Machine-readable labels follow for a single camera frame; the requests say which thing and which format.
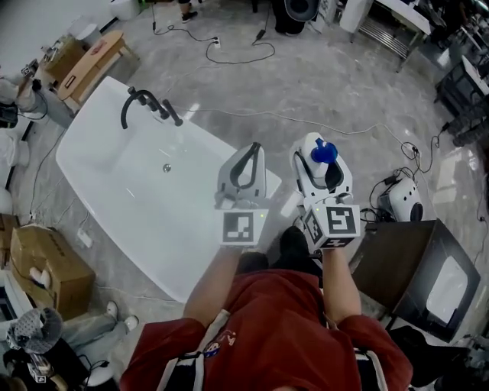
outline electrical cable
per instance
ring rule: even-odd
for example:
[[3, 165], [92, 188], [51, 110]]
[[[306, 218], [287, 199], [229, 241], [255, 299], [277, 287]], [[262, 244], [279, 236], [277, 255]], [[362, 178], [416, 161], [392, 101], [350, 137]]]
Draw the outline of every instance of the electrical cable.
[[34, 177], [34, 187], [32, 189], [32, 200], [31, 200], [31, 206], [29, 207], [29, 215], [32, 218], [32, 205], [34, 204], [34, 197], [36, 195], [36, 183], [37, 183], [37, 177], [39, 176], [39, 171], [40, 168], [42, 167], [44, 161], [47, 159], [47, 157], [53, 152], [53, 149], [57, 146], [58, 142], [60, 141], [61, 137], [65, 134], [66, 129], [64, 129], [61, 134], [58, 136], [56, 141], [54, 142], [54, 145], [49, 149], [49, 152], [46, 153], [46, 156], [43, 157], [43, 159], [40, 161], [39, 167], [37, 168], [36, 175]]
[[86, 388], [88, 387], [88, 384], [89, 384], [89, 381], [90, 381], [90, 377], [92, 375], [92, 372], [94, 370], [96, 370], [97, 368], [100, 368], [100, 367], [103, 367], [103, 368], [106, 368], [108, 366], [108, 361], [107, 360], [99, 360], [99, 361], [96, 361], [95, 363], [93, 363], [90, 368], [89, 368], [89, 375], [88, 377], [86, 378], [86, 381], [84, 382], [84, 386], [83, 386], [83, 390], [85, 391]]
[[[416, 171], [414, 171], [413, 173], [413, 180], [416, 180], [415, 179], [415, 176], [418, 172], [421, 172], [421, 173], [428, 173], [431, 169], [432, 169], [432, 165], [433, 165], [433, 145], [436, 146], [436, 148], [440, 148], [440, 135], [445, 131], [445, 129], [441, 130], [436, 136], [433, 136], [431, 137], [431, 141], [429, 142], [429, 166], [426, 170], [423, 170], [421, 168], [421, 155], [419, 153], [419, 149], [418, 147], [407, 141], [405, 142], [403, 145], [401, 145], [401, 151], [402, 153], [404, 154], [405, 157], [407, 157], [409, 160], [414, 160], [415, 164], [416, 164]], [[404, 151], [404, 148], [406, 147], [406, 145], [410, 145], [411, 146], [411, 149], [410, 151], [413, 153], [412, 156], [409, 156], [405, 151]]]
[[78, 197], [75, 197], [72, 202], [68, 205], [68, 207], [61, 213], [61, 217], [54, 223], [54, 226], [56, 227], [59, 223], [61, 223], [61, 220], [63, 220], [64, 215], [70, 210], [70, 208], [73, 206], [73, 203], [78, 199]]
[[171, 31], [185, 31], [190, 36], [190, 38], [192, 38], [193, 40], [195, 40], [197, 42], [206, 42], [208, 40], [216, 40], [217, 39], [217, 37], [212, 37], [212, 38], [206, 38], [204, 40], [200, 40], [198, 38], [195, 38], [192, 35], [192, 33], [190, 33], [190, 31], [188, 31], [187, 29], [185, 29], [185, 28], [175, 28], [175, 26], [173, 24], [170, 24], [167, 27], [167, 30], [164, 31], [163, 33], [160, 32], [159, 30], [156, 31], [156, 16], [154, 16], [154, 3], [151, 3], [151, 12], [153, 13], [153, 34], [154, 35], [157, 35], [157, 36], [165, 35], [165, 34], [168, 34]]
[[222, 65], [225, 65], [225, 64], [227, 64], [227, 65], [239, 65], [239, 64], [256, 63], [257, 61], [266, 60], [267, 58], [272, 57], [275, 54], [275, 46], [274, 45], [270, 44], [269, 42], [262, 42], [260, 44], [257, 44], [257, 42], [261, 38], [263, 38], [263, 36], [267, 32], [268, 18], [270, 17], [270, 8], [271, 8], [271, 6], [272, 6], [272, 3], [270, 2], [269, 5], [268, 5], [268, 10], [267, 10], [267, 20], [265, 21], [265, 29], [260, 30], [260, 32], [257, 34], [254, 42], [251, 44], [251, 46], [257, 47], [257, 46], [261, 46], [261, 45], [268, 45], [268, 46], [270, 46], [272, 48], [272, 53], [268, 54], [265, 57], [261, 57], [261, 58], [257, 58], [257, 59], [249, 60], [249, 61], [236, 61], [236, 62], [234, 62], [234, 61], [218, 61], [218, 60], [213, 60], [212, 58], [209, 57], [209, 49], [212, 46], [212, 44], [215, 44], [215, 41], [214, 41], [214, 42], [211, 42], [207, 46], [207, 49], [206, 49], [206, 58], [207, 58], [207, 60], [212, 61], [213, 63], [216, 63], [216, 64], [222, 64]]
[[86, 223], [86, 221], [89, 219], [89, 217], [90, 217], [90, 213], [89, 213], [89, 211], [86, 211], [86, 216], [85, 216], [85, 218], [82, 220], [82, 222], [81, 222], [81, 223], [79, 223], [79, 228], [83, 228], [83, 225], [85, 225], [85, 223]]
[[119, 288], [114, 288], [112, 286], [100, 286], [100, 285], [96, 285], [97, 288], [99, 289], [107, 289], [107, 290], [116, 290], [126, 296], [130, 296], [130, 297], [133, 297], [135, 299], [146, 299], [146, 300], [157, 300], [158, 302], [173, 302], [171, 300], [165, 300], [165, 299], [159, 299], [157, 297], [148, 297], [148, 296], [136, 296], [136, 295], [132, 295], [122, 289], [119, 289]]
[[92, 366], [92, 363], [90, 363], [89, 358], [88, 358], [88, 357], [87, 357], [85, 354], [80, 354], [80, 355], [78, 356], [78, 358], [82, 358], [82, 357], [84, 357], [84, 358], [85, 358], [85, 360], [86, 360], [87, 364], [89, 365], [89, 367], [91, 367], [91, 366]]
[[61, 181], [63, 179], [65, 179], [66, 177], [65, 176], [62, 176], [61, 179], [57, 182], [56, 185], [54, 185], [54, 187], [48, 192], [48, 194], [44, 197], [44, 199], [40, 202], [40, 204], [38, 206], [36, 206], [34, 209], [33, 209], [33, 212], [37, 211], [47, 200], [47, 198], [54, 193], [54, 191], [56, 190], [56, 188], [60, 185]]
[[171, 31], [185, 31], [189, 36], [190, 38], [192, 38], [194, 41], [196, 42], [207, 42], [209, 40], [212, 40], [214, 41], [217, 37], [212, 37], [212, 38], [206, 38], [206, 39], [203, 39], [203, 40], [200, 40], [199, 38], [195, 38], [192, 33], [190, 33], [190, 31], [188, 31], [187, 29], [185, 28], [176, 28], [174, 24], [169, 24], [167, 26], [167, 30], [164, 31], [163, 33], [159, 32], [159, 31], [155, 31], [153, 30], [153, 34], [154, 35], [157, 35], [157, 36], [160, 36], [160, 35], [165, 35], [165, 34], [168, 34], [170, 33]]
[[262, 61], [262, 60], [266, 60], [267, 58], [270, 58], [272, 57], [274, 54], [275, 54], [275, 46], [268, 43], [268, 42], [261, 42], [260, 44], [257, 44], [257, 40], [255, 40], [251, 46], [261, 46], [261, 45], [268, 45], [272, 48], [272, 53], [268, 54], [267, 56], [265, 57], [260, 57], [260, 58], [255, 58], [254, 60], [249, 60], [249, 61], [236, 61], [236, 62], [233, 62], [233, 61], [218, 61], [218, 60], [214, 60], [212, 58], [209, 57], [209, 49], [210, 47], [215, 44], [215, 42], [211, 42], [208, 46], [207, 46], [207, 49], [206, 49], [206, 58], [207, 60], [209, 61], [212, 61], [213, 63], [216, 63], [216, 64], [227, 64], [227, 65], [240, 65], [240, 64], [249, 64], [249, 63], [256, 63], [257, 61]]
[[267, 31], [267, 26], [268, 26], [268, 18], [270, 17], [270, 8], [271, 8], [271, 2], [268, 6], [268, 10], [267, 10], [267, 20], [265, 21], [265, 29], [264, 30], [260, 30], [260, 32], [257, 34], [255, 40], [253, 41], [253, 43], [251, 44], [252, 47], [258, 47], [258, 46], [261, 46], [261, 45], [268, 45], [272, 48], [272, 53], [271, 54], [268, 54], [266, 55], [265, 57], [260, 57], [260, 58], [257, 58], [257, 59], [253, 59], [253, 60], [249, 60], [249, 61], [218, 61], [218, 60], [214, 60], [212, 58], [209, 57], [209, 49], [210, 47], [213, 45], [213, 44], [217, 44], [219, 42], [219, 38], [218, 37], [211, 37], [211, 38], [205, 38], [205, 39], [202, 39], [200, 40], [199, 38], [195, 38], [192, 33], [190, 33], [190, 31], [188, 31], [187, 29], [185, 28], [176, 28], [173, 24], [170, 24], [167, 26], [167, 30], [166, 31], [156, 31], [156, 16], [154, 14], [154, 3], [151, 4], [151, 13], [153, 15], [153, 34], [154, 35], [157, 35], [157, 36], [161, 36], [161, 35], [165, 35], [165, 34], [168, 34], [170, 33], [171, 31], [185, 31], [194, 41], [196, 42], [209, 42], [209, 45], [207, 46], [206, 48], [206, 59], [213, 62], [213, 63], [216, 63], [216, 64], [222, 64], [222, 65], [240, 65], [240, 64], [249, 64], [249, 63], [255, 63], [257, 61], [262, 61], [262, 60], [266, 60], [267, 58], [270, 58], [272, 57], [274, 54], [275, 54], [275, 46], [268, 43], [268, 42], [262, 42], [260, 44], [257, 44], [257, 42], [265, 35], [266, 31]]
[[39, 96], [39, 97], [42, 99], [42, 101], [44, 102], [44, 106], [46, 107], [46, 111], [45, 111], [45, 112], [44, 112], [44, 114], [42, 114], [42, 115], [41, 115], [39, 118], [31, 118], [31, 117], [27, 117], [26, 115], [22, 115], [22, 113], [23, 113], [23, 114], [25, 114], [25, 113], [32, 113], [32, 112], [34, 112], [34, 111], [37, 109], [37, 106], [36, 106], [36, 107], [34, 107], [32, 110], [30, 110], [30, 111], [20, 111], [20, 112], [18, 113], [18, 115], [20, 115], [21, 117], [24, 117], [24, 118], [30, 119], [30, 120], [32, 120], [32, 121], [40, 121], [41, 119], [44, 119], [44, 118], [46, 117], [46, 115], [47, 115], [47, 112], [48, 112], [47, 100], [46, 100], [46, 98], [44, 98], [44, 96], [43, 96], [41, 93], [39, 93], [38, 91], [34, 91], [34, 90], [33, 90], [33, 92], [34, 92], [34, 94], [38, 95], [38, 96]]
[[224, 111], [224, 110], [220, 110], [218, 108], [197, 108], [195, 110], [192, 110], [190, 108], [184, 108], [184, 107], [181, 107], [181, 106], [177, 106], [177, 105], [173, 105], [173, 107], [176, 107], [176, 108], [179, 108], [181, 110], [184, 110], [184, 111], [188, 111], [188, 112], [198, 112], [198, 111], [217, 111], [217, 112], [221, 112], [221, 113], [224, 113], [224, 114], [228, 114], [228, 115], [234, 115], [236, 117], [253, 117], [255, 115], [273, 115], [275, 117], [278, 117], [278, 118], [282, 118], [282, 119], [287, 119], [288, 121], [293, 121], [293, 122], [301, 122], [303, 124], [311, 124], [311, 125], [316, 125], [316, 126], [319, 126], [321, 128], [326, 128], [326, 129], [329, 129], [329, 130], [332, 130], [332, 131], [335, 131], [337, 133], [340, 133], [340, 134], [362, 134], [362, 133], [367, 133], [373, 129], [375, 129], [376, 127], [384, 127], [387, 129], [387, 131], [390, 133], [390, 135], [392, 137], [394, 137], [397, 142], [400, 144], [400, 145], [403, 145], [405, 144], [406, 142], [405, 141], [402, 141], [398, 138], [398, 136], [396, 136], [391, 129], [389, 129], [388, 126], [386, 126], [385, 124], [381, 124], [381, 123], [378, 123], [378, 124], [375, 124], [375, 125], [372, 125], [370, 126], [369, 128], [367, 129], [364, 129], [363, 131], [341, 131], [339, 129], [336, 129], [332, 126], [329, 126], [327, 124], [321, 124], [320, 122], [314, 122], [314, 121], [307, 121], [305, 119], [298, 119], [298, 118], [291, 118], [291, 117], [287, 117], [286, 115], [282, 115], [282, 114], [278, 114], [276, 112], [273, 112], [273, 111], [257, 111], [257, 112], [253, 112], [253, 113], [231, 113], [229, 111]]
[[178, 78], [171, 84], [170, 88], [165, 92], [165, 97], [168, 98], [168, 94], [170, 93], [170, 91], [172, 90], [172, 88], [184, 77], [187, 77], [187, 76], [190, 76], [192, 75], [193, 73], [195, 73], [196, 71], [198, 71], [199, 69], [202, 69], [202, 68], [209, 68], [209, 69], [216, 69], [216, 68], [220, 68], [220, 66], [215, 66], [215, 65], [201, 65], [201, 66], [198, 66], [196, 67], [192, 72], [188, 72], [188, 73], [185, 73], [181, 76], [178, 76]]

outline faucet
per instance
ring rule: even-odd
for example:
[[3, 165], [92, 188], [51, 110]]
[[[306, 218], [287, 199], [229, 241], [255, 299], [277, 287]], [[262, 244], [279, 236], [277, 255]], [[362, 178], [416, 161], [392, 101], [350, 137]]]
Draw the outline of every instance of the faucet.
[[142, 105], [146, 105], [146, 103], [147, 103], [147, 105], [149, 106], [151, 111], [158, 110], [160, 112], [160, 116], [162, 117], [162, 119], [167, 119], [168, 117], [170, 117], [168, 112], [163, 108], [162, 105], [160, 105], [158, 100], [154, 97], [154, 95], [151, 92], [149, 92], [145, 89], [141, 89], [139, 91], [136, 91], [136, 89], [134, 87], [129, 88], [128, 92], [129, 92], [130, 96], [129, 96], [128, 100], [125, 101], [124, 106], [122, 106], [122, 111], [121, 111], [121, 125], [122, 125], [123, 129], [128, 128], [128, 121], [126, 119], [127, 114], [128, 114], [128, 109], [129, 109], [129, 106], [131, 105], [131, 103], [136, 99]]

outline person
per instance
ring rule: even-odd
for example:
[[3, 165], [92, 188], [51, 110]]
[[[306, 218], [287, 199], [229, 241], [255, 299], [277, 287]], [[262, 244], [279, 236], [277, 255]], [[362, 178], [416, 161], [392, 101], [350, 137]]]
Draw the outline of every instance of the person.
[[42, 355], [56, 371], [55, 376], [60, 377], [61, 381], [55, 382], [54, 376], [50, 378], [52, 381], [48, 380], [45, 384], [34, 381], [27, 366], [31, 362], [28, 353], [31, 352], [29, 347], [34, 346], [39, 349], [39, 344], [28, 342], [22, 349], [11, 349], [4, 353], [4, 365], [11, 376], [0, 376], [1, 391], [24, 391], [26, 389], [51, 391], [58, 390], [60, 384], [64, 383], [68, 384], [70, 389], [81, 383], [84, 384], [87, 376], [94, 374], [97, 370], [96, 363], [105, 362], [110, 350], [138, 326], [139, 320], [132, 315], [123, 322], [118, 321], [117, 305], [115, 302], [108, 302], [105, 314], [65, 325], [62, 333], [57, 333], [57, 326], [53, 323], [55, 322], [44, 323], [49, 331], [43, 328], [44, 340], [41, 347], [48, 350]]
[[472, 0], [449, 0], [442, 16], [446, 27], [437, 27], [431, 34], [431, 41], [437, 44], [446, 40], [461, 26], [467, 25], [475, 11], [476, 7]]
[[21, 113], [35, 113], [35, 118], [47, 115], [64, 129], [68, 128], [73, 120], [73, 113], [54, 93], [42, 87], [39, 80], [20, 73], [0, 76], [0, 103], [15, 103]]
[[197, 11], [191, 11], [192, 4], [190, 0], [178, 0], [180, 11], [182, 12], [182, 22], [187, 23], [197, 16]]
[[410, 362], [361, 314], [342, 249], [322, 250], [323, 292], [298, 228], [283, 233], [270, 269], [264, 254], [240, 254], [218, 251], [181, 319], [144, 326], [121, 390], [407, 389]]

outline white bathtub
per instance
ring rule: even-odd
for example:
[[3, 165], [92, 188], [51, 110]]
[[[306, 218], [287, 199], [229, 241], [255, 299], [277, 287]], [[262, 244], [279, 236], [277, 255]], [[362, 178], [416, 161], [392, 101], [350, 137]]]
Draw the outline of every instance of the white bathtub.
[[[165, 293], [185, 302], [219, 248], [214, 193], [219, 168], [235, 149], [190, 121], [161, 124], [138, 102], [122, 129], [127, 90], [105, 78], [56, 159], [109, 237]], [[267, 171], [268, 197], [280, 183]]]

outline gray floor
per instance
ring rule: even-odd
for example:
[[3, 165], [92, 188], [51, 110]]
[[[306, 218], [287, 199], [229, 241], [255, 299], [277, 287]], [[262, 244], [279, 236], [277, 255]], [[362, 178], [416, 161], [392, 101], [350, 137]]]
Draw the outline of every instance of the gray floor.
[[[199, 17], [186, 28], [198, 38], [220, 37], [222, 49], [212, 48], [212, 58], [246, 61], [270, 52], [267, 46], [250, 46], [264, 26], [266, 5], [260, 5], [258, 14], [252, 14], [249, 2], [210, 0], [203, 5], [195, 3], [195, 6]], [[175, 4], [158, 5], [156, 11], [157, 28], [164, 31], [168, 24], [181, 26]], [[121, 81], [137, 89], [149, 89], [157, 97], [168, 98], [179, 108], [198, 103], [201, 108], [234, 113], [275, 111], [345, 132], [362, 131], [381, 123], [400, 139], [411, 141], [419, 148], [423, 167], [429, 164], [431, 137], [450, 119], [443, 106], [433, 104], [437, 75], [429, 61], [415, 56], [397, 74], [395, 55], [361, 35], [350, 44], [337, 26], [327, 29], [323, 35], [304, 31], [298, 37], [289, 38], [275, 33], [271, 15], [264, 40], [276, 47], [275, 56], [246, 65], [219, 66], [206, 59], [207, 43], [195, 42], [182, 31], [155, 37], [151, 22], [151, 10], [148, 9], [135, 20], [115, 26], [124, 30], [126, 41], [139, 54], [141, 63], [135, 69], [133, 63], [121, 59], [111, 74], [118, 75]], [[267, 152], [267, 168], [284, 183], [277, 194], [277, 207], [285, 203], [294, 186], [295, 179], [288, 162], [289, 148], [310, 131], [319, 131], [326, 140], [336, 144], [353, 173], [355, 200], [362, 207], [368, 206], [373, 185], [392, 170], [406, 165], [414, 169], [412, 162], [402, 155], [399, 143], [383, 127], [363, 134], [345, 135], [318, 125], [269, 115], [236, 117], [217, 111], [195, 113], [192, 121], [233, 147], [243, 147], [252, 141], [263, 145]], [[29, 137], [32, 152], [29, 167], [15, 171], [11, 189], [15, 211], [24, 223], [29, 221], [34, 176], [39, 163], [61, 131], [51, 122], [46, 126], [36, 124]], [[443, 134], [440, 148], [434, 152], [432, 170], [425, 175], [429, 190], [423, 178], [417, 176], [427, 218], [438, 217], [445, 222], [472, 259], [480, 250], [485, 234], [484, 226], [475, 217], [482, 191], [482, 165], [476, 146], [455, 149], [449, 136]], [[84, 221], [86, 210], [62, 178], [53, 152], [40, 168], [37, 178], [34, 220], [56, 227], [67, 237], [96, 271], [99, 286], [124, 291], [97, 288], [94, 305], [114, 298], [125, 314], [136, 314], [144, 322], [178, 316], [181, 306], [177, 303], [135, 297], [167, 299], [91, 217]], [[285, 228], [293, 217], [277, 219], [271, 234]], [[82, 223], [83, 229], [94, 240], [90, 249], [76, 238]], [[359, 242], [356, 240], [348, 246], [348, 254], [355, 252]], [[489, 243], [477, 263], [482, 283], [459, 335], [481, 329], [487, 311], [484, 287], [488, 278], [488, 255]], [[364, 310], [368, 314], [381, 313], [378, 305], [368, 299], [364, 300]]]

